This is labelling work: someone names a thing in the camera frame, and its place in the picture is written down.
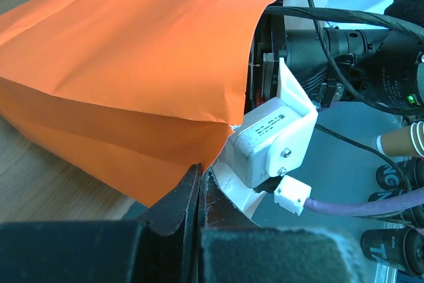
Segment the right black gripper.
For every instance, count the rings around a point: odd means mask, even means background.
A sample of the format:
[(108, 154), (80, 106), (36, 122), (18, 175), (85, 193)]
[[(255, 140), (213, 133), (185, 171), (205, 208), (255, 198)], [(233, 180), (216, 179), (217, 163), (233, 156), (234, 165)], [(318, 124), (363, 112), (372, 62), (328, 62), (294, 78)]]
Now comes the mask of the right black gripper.
[(287, 28), (289, 18), (262, 13), (254, 31), (248, 62), (246, 106), (258, 107), (277, 96), (283, 58), (308, 98), (318, 102), (318, 37), (313, 27)]

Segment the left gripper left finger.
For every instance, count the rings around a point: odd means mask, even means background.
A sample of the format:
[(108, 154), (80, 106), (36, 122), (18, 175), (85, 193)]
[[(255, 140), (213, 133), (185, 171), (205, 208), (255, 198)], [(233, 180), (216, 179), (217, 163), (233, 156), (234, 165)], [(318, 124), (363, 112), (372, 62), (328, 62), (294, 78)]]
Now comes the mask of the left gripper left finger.
[(134, 219), (1, 225), (2, 282), (189, 282), (202, 167)]

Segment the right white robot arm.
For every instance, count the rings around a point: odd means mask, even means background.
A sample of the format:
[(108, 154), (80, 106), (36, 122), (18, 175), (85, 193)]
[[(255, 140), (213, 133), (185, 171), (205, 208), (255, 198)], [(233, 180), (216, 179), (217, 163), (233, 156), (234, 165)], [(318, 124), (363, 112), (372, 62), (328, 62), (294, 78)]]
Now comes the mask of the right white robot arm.
[[(373, 21), (376, 29), (287, 29), (286, 18)], [(423, 116), (423, 36), (399, 29), (423, 26), (423, 0), (394, 0), (383, 17), (360, 11), (286, 7), (275, 1), (260, 17), (251, 46), (245, 111), (277, 94), (284, 61), (308, 98), (322, 107), (334, 101), (365, 101), (385, 112)]]

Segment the orange paper bag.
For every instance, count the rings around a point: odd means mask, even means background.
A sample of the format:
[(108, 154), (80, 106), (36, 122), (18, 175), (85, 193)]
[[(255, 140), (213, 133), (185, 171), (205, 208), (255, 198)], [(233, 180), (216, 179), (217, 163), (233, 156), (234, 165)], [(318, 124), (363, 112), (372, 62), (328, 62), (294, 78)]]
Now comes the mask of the orange paper bag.
[(1, 220), (119, 219), (210, 165), (273, 1), (1, 0)]

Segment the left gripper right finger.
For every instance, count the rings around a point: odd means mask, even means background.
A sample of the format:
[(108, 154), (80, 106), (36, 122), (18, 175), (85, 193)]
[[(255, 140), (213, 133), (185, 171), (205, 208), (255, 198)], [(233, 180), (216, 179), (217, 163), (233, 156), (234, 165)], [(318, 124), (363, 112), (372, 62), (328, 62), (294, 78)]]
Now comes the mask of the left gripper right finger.
[(201, 181), (200, 282), (373, 282), (358, 241), (311, 227), (260, 227), (225, 195), (212, 170)]

